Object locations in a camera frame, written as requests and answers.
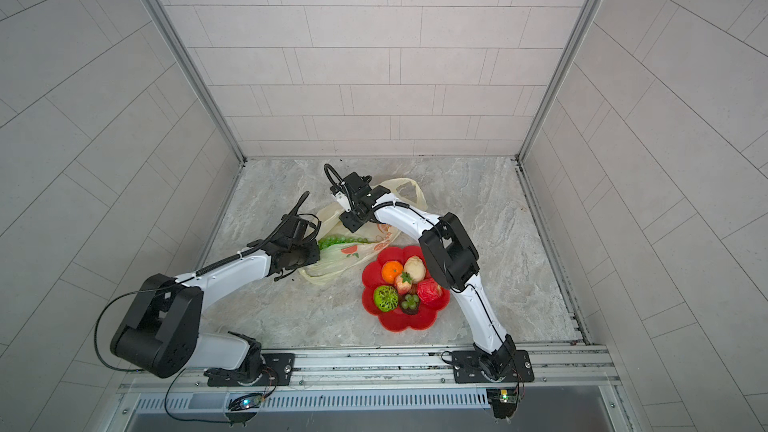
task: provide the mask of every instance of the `gray marble surface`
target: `gray marble surface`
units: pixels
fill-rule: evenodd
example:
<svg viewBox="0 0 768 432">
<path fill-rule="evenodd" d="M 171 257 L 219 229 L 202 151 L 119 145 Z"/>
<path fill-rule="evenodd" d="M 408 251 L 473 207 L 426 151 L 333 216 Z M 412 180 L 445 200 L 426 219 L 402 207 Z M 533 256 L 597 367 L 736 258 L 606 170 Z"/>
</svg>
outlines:
<svg viewBox="0 0 768 432">
<path fill-rule="evenodd" d="M 374 184 L 413 178 L 424 191 L 429 212 L 456 214 L 479 251 L 488 298 L 515 342 L 576 338 L 509 158 L 249 161 L 206 263 L 264 237 L 304 190 L 310 196 L 302 212 L 330 203 L 330 184 L 322 171 L 326 162 L 341 176 L 351 171 L 373 176 Z M 416 242 L 401 234 L 393 245 L 411 244 Z M 308 283 L 298 273 L 280 282 L 268 278 L 248 284 L 206 310 L 201 330 L 240 332 L 265 348 L 472 343 L 453 300 L 427 331 L 384 330 L 360 303 L 363 267 L 324 286 Z"/>
</svg>

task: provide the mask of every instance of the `black mounting plate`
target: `black mounting plate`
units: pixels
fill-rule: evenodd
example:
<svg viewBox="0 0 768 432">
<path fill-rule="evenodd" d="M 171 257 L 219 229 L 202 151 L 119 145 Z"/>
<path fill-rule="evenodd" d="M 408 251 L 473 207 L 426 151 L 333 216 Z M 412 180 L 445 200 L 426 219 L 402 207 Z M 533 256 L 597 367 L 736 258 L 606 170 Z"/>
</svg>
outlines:
<svg viewBox="0 0 768 432">
<path fill-rule="evenodd" d="M 271 368 L 277 374 L 277 385 L 290 384 L 290 377 L 293 373 L 293 361 L 296 360 L 294 354 L 262 354 L 264 365 Z M 252 384 L 238 384 L 235 380 L 226 380 L 222 377 L 208 377 L 208 387 L 261 387 L 270 385 L 269 374 L 262 373 Z"/>
<path fill-rule="evenodd" d="M 490 380 L 485 378 L 485 375 L 480 371 L 480 363 L 478 361 L 479 353 L 476 350 L 451 350 L 453 368 L 453 378 L 456 380 L 456 384 L 493 384 Z M 531 358 L 528 356 L 527 350 L 515 350 L 512 356 L 513 368 L 518 372 L 523 382 L 533 382 L 533 368 L 525 367 L 526 364 L 531 363 Z M 504 382 L 517 382 L 518 377 L 511 374 L 504 379 Z"/>
</svg>

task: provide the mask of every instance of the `orange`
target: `orange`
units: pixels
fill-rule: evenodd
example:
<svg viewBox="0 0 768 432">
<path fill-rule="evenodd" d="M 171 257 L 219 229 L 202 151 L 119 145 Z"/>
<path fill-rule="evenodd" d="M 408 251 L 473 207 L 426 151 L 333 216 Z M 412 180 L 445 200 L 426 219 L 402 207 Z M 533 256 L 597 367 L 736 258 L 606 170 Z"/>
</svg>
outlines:
<svg viewBox="0 0 768 432">
<path fill-rule="evenodd" d="M 388 284 L 394 284 L 395 278 L 402 273 L 402 264 L 397 260 L 391 260 L 382 266 L 382 278 Z"/>
</svg>

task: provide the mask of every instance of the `green fruit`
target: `green fruit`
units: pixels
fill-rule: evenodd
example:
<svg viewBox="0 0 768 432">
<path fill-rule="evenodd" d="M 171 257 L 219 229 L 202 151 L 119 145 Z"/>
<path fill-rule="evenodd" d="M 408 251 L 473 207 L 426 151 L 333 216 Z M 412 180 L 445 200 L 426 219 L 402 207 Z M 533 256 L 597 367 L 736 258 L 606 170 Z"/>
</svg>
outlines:
<svg viewBox="0 0 768 432">
<path fill-rule="evenodd" d="M 397 290 L 389 285 L 381 285 L 373 291 L 373 303 L 381 312 L 393 311 L 397 308 Z"/>
</svg>

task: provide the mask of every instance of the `fake fruit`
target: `fake fruit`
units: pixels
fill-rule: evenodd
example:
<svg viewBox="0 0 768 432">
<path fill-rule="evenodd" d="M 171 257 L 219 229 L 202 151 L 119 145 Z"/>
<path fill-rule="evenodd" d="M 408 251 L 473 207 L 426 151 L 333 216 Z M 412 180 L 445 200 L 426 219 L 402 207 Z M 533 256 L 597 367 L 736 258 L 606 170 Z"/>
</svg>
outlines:
<svg viewBox="0 0 768 432">
<path fill-rule="evenodd" d="M 382 266 L 382 278 L 388 284 L 394 284 L 395 279 L 402 273 L 402 264 L 397 260 L 391 260 Z"/>
<path fill-rule="evenodd" d="M 397 308 L 397 290 L 390 285 L 381 285 L 373 291 L 373 303 L 381 312 L 393 311 Z"/>
<path fill-rule="evenodd" d="M 402 270 L 408 272 L 414 284 L 424 280 L 424 277 L 427 275 L 427 267 L 424 266 L 424 262 L 417 255 L 409 258 Z"/>
<path fill-rule="evenodd" d="M 437 283 L 435 282 L 435 279 L 433 278 L 428 278 L 426 280 L 419 282 L 416 292 L 418 294 L 418 297 L 425 304 L 433 303 L 434 301 L 439 299 L 443 294 L 442 287 L 437 285 Z"/>
<path fill-rule="evenodd" d="M 408 272 L 401 273 L 397 277 L 395 277 L 395 288 L 397 289 L 397 293 L 400 295 L 407 294 L 411 291 L 411 287 L 413 286 L 413 279 L 408 274 Z"/>
<path fill-rule="evenodd" d="M 416 294 L 405 294 L 400 301 L 400 308 L 408 315 L 415 315 L 418 313 L 419 300 Z"/>
</svg>

